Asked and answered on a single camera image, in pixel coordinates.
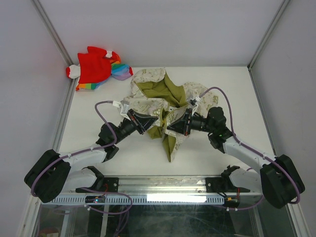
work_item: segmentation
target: cable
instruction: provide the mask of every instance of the cable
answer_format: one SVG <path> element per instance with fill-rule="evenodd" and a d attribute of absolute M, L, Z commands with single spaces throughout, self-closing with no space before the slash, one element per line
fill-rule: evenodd
<path fill-rule="evenodd" d="M 261 196 L 261 198 L 259 199 L 259 201 L 251 206 L 248 206 L 248 207 L 242 207 L 242 208 L 231 208 L 231 207 L 228 207 L 228 210 L 238 210 L 238 211 L 245 211 L 245 210 L 249 210 L 249 209 L 252 209 L 254 207 L 256 207 L 257 205 L 259 205 L 263 200 L 265 199 L 265 196 Z M 224 209 L 227 209 L 227 207 L 224 207 L 224 206 L 218 206 L 218 205 L 215 205 L 215 207 L 219 207 L 219 208 L 224 208 Z"/>
<path fill-rule="evenodd" d="M 123 221 L 124 221 L 125 218 L 126 218 L 125 223 L 124 223 L 123 227 L 120 228 L 120 226 L 121 226 L 121 224 L 123 223 Z M 120 233 L 122 230 L 124 230 L 125 226 L 126 226 L 127 223 L 128 223 L 128 219 L 129 219 L 129 211 L 126 212 L 126 213 L 124 213 L 123 218 L 121 217 L 121 215 L 119 216 L 119 222 L 118 222 L 117 229 L 116 229 L 116 231 L 115 231 L 115 233 L 114 233 L 114 237 L 118 237 L 119 233 Z"/>
<path fill-rule="evenodd" d="M 88 191 L 88 192 L 96 193 L 96 194 L 103 194 L 103 192 L 100 192 L 100 191 L 94 191 L 94 190 L 91 190 L 91 189 L 88 189 L 88 188 L 81 188 L 81 189 L 83 189 L 83 190 L 85 190 L 85 191 Z M 97 212 L 100 212 L 100 213 L 103 213 L 103 214 L 110 214 L 110 215 L 119 215 L 119 214 L 123 214 L 123 213 L 128 212 L 128 211 L 129 211 L 129 209 L 131 209 L 131 208 L 132 208 L 132 205 L 133 205 L 133 199 L 132 199 L 129 195 L 127 195 L 127 194 L 123 194 L 123 193 L 112 193 L 112 192 L 106 192 L 106 194 L 112 194 L 112 195 L 121 195 L 121 196 L 125 196 L 125 197 L 127 197 L 127 198 L 130 200 L 130 205 L 127 207 L 127 209 L 126 209 L 126 210 L 121 211 L 121 212 L 107 212 L 107 211 L 100 211 L 100 210 L 98 210 L 98 209 L 93 208 L 92 206 L 89 206 L 89 205 L 87 205 L 87 206 L 89 206 L 89 208 L 91 208 L 91 209 L 92 209 L 92 210 L 94 210 L 94 211 L 97 211 Z"/>
<path fill-rule="evenodd" d="M 227 198 L 227 195 L 226 193 L 222 192 L 223 194 L 219 193 L 219 192 L 216 192 L 219 196 L 222 196 L 223 198 Z"/>
<path fill-rule="evenodd" d="M 94 109 L 95 111 L 97 112 L 97 114 L 100 116 L 100 118 L 103 120 L 103 122 L 108 126 L 109 130 L 112 132 L 113 136 L 114 136 L 114 141 L 110 144 L 107 144 L 107 145 L 104 145 L 102 147 L 96 147 L 96 148 L 93 148 L 93 150 L 100 150 L 100 149 L 103 149 L 103 148 L 106 148 L 106 147 L 110 147 L 112 145 L 114 145 L 118 138 L 114 132 L 114 130 L 112 129 L 112 127 L 109 125 L 109 123 L 105 120 L 105 118 L 102 116 L 102 114 L 99 112 L 98 110 L 98 105 L 101 105 L 101 104 L 105 104 L 105 103 L 113 103 L 112 100 L 107 100 L 107 101 L 101 101 L 101 102 L 98 102 L 95 104 L 94 106 Z M 31 194 L 34 196 L 34 197 L 37 197 L 35 192 L 34 192 L 34 189 L 35 189 L 35 185 L 36 183 L 39 181 L 39 179 L 43 176 L 43 174 L 46 173 L 46 171 L 48 171 L 54 164 L 58 163 L 59 161 L 61 161 L 62 159 L 65 159 L 65 158 L 68 158 L 69 156 L 76 156 L 76 155 L 79 155 L 81 153 L 84 153 L 84 152 L 90 152 L 91 149 L 88 148 L 88 149 L 84 149 L 84 150 L 81 150 L 81 151 L 78 151 L 78 152 L 74 152 L 74 153 L 71 153 L 70 155 L 66 155 L 66 156 L 63 156 L 63 157 L 60 157 L 58 158 L 57 160 L 53 161 L 49 166 L 47 166 L 39 175 L 38 177 L 36 177 L 36 179 L 34 180 L 33 184 L 32 184 L 32 187 L 31 187 Z"/>
<path fill-rule="evenodd" d="M 214 87 L 211 87 L 211 88 L 207 89 L 205 92 L 203 92 L 201 95 L 199 95 L 199 97 L 202 98 L 207 92 L 209 92 L 209 91 L 212 90 L 212 89 L 217 89 L 217 90 L 219 90 L 219 91 L 223 94 L 223 96 L 225 97 L 225 99 L 226 99 L 226 102 L 227 102 L 227 105 L 228 105 L 228 109 L 229 109 L 229 114 L 230 114 L 232 134 L 233 134 L 233 137 L 235 138 L 235 140 L 236 140 L 238 143 L 240 143 L 243 147 L 245 147 L 245 148 L 247 148 L 248 150 L 254 152 L 255 154 L 261 156 L 263 159 L 266 159 L 267 161 L 271 162 L 275 167 L 277 167 L 277 168 L 288 178 L 288 180 L 291 182 L 291 184 L 293 185 L 293 187 L 294 187 L 294 189 L 295 189 L 296 197 L 297 197 L 295 201 L 290 201 L 289 203 L 290 203 L 290 204 L 298 204 L 298 203 L 300 202 L 300 200 L 301 200 L 301 195 L 300 195 L 300 192 L 299 192 L 299 190 L 298 190 L 298 188 L 297 188 L 297 186 L 296 186 L 294 180 L 291 178 L 291 176 L 290 176 L 278 163 L 276 163 L 275 161 L 271 160 L 269 157 L 264 156 L 261 152 L 257 151 L 256 149 L 254 149 L 254 148 L 252 148 L 252 147 L 250 147 L 250 146 L 248 146 L 248 145 L 242 143 L 242 142 L 237 138 L 237 136 L 236 136 L 236 134 L 235 134 L 235 131 L 234 131 L 234 126 L 233 126 L 233 114 L 232 114 L 231 104 L 230 104 L 230 102 L 229 102 L 229 100 L 228 100 L 228 97 L 227 97 L 227 95 L 225 94 L 225 92 L 224 92 L 221 88 L 214 86 Z"/>

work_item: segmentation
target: olive green fabric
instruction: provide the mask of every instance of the olive green fabric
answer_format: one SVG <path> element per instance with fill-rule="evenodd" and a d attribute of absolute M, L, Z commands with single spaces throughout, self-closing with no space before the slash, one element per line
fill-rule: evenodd
<path fill-rule="evenodd" d="M 161 81 L 140 82 L 137 86 L 148 98 L 165 99 L 172 107 L 180 108 L 187 104 L 183 86 L 173 84 L 167 73 Z"/>
<path fill-rule="evenodd" d="M 162 127 L 153 126 L 151 129 L 147 130 L 148 135 L 151 139 L 161 138 L 162 137 Z"/>
<path fill-rule="evenodd" d="M 187 105 L 186 94 L 183 86 L 176 86 L 168 77 L 167 73 L 164 79 L 158 82 L 147 81 L 137 83 L 140 90 L 146 95 L 147 98 L 161 98 L 165 99 L 170 106 L 180 108 Z M 164 111 L 162 119 L 165 120 L 168 112 Z M 147 131 L 152 139 L 162 137 L 162 127 L 154 126 Z M 171 152 L 176 144 L 176 138 L 166 135 L 163 139 L 162 145 L 167 153 L 168 160 L 171 161 Z"/>
<path fill-rule="evenodd" d="M 168 160 L 171 162 L 171 153 L 174 149 L 174 146 L 176 145 L 176 138 L 173 136 L 166 135 L 162 141 L 162 146 L 165 149 Z"/>

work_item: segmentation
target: cloth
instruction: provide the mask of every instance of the cloth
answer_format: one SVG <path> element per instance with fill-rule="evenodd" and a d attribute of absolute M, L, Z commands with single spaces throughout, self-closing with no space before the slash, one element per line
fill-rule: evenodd
<path fill-rule="evenodd" d="M 79 65 L 71 65 L 66 69 L 67 77 L 79 77 L 76 90 L 94 90 L 102 85 L 111 75 L 117 80 L 125 80 L 133 75 L 127 64 L 121 64 L 118 54 L 102 48 L 88 46 L 88 53 L 78 53 Z"/>
<path fill-rule="evenodd" d="M 143 69 L 138 71 L 131 81 L 132 93 L 124 98 L 134 111 L 151 116 L 158 116 L 152 127 L 147 131 L 152 139 L 162 138 L 169 162 L 175 158 L 186 136 L 170 131 L 167 127 L 179 119 L 189 108 L 187 99 L 193 98 L 206 91 L 207 88 L 199 83 L 187 82 L 176 86 L 164 68 Z M 218 96 L 212 92 L 202 97 L 197 113 L 206 117 L 208 110 L 217 106 Z"/>

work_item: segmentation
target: transparent enclosure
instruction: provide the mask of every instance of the transparent enclosure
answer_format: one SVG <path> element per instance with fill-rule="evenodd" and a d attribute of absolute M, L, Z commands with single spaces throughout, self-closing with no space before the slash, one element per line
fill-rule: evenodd
<path fill-rule="evenodd" d="M 259 196 L 241 196 L 243 206 Z M 120 212 L 126 205 L 93 205 Z M 134 204 L 121 215 L 84 206 L 42 204 L 33 236 L 40 237 L 294 237 L 287 207 L 275 209 L 265 200 L 250 210 L 227 211 L 220 205 Z"/>

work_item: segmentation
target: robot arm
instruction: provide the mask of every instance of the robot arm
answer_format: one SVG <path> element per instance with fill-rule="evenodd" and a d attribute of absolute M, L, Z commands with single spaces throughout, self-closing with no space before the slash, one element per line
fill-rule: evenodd
<path fill-rule="evenodd" d="M 142 115 L 132 109 L 128 110 L 126 117 L 119 126 L 109 123 L 116 136 L 115 144 L 134 131 L 144 134 L 157 119 L 158 117 Z M 119 151 L 119 148 L 115 145 L 104 146 L 113 144 L 114 141 L 114 134 L 104 124 L 101 127 L 98 141 L 87 149 L 74 151 L 69 154 L 58 154 L 54 150 L 46 151 L 26 175 L 24 182 L 30 188 L 35 183 L 34 193 L 44 203 L 52 201 L 61 192 L 86 192 L 81 190 L 80 187 L 104 191 L 102 190 L 104 175 L 90 165 L 102 163 L 113 158 Z"/>
<path fill-rule="evenodd" d="M 217 187 L 221 188 L 221 192 L 227 188 L 247 188 L 262 193 L 272 206 L 282 208 L 297 197 L 297 192 L 284 172 L 273 163 L 278 164 L 290 175 L 299 193 L 305 190 L 305 186 L 289 157 L 285 155 L 276 157 L 241 142 L 226 127 L 226 118 L 221 107 L 210 108 L 207 118 L 194 114 L 192 109 L 187 109 L 180 119 L 167 128 L 185 136 L 188 136 L 191 130 L 207 132 L 208 139 L 214 148 L 236 157 L 253 169 L 254 172 L 246 171 L 238 166 L 229 166 L 221 174 L 220 183 L 216 184 Z"/>

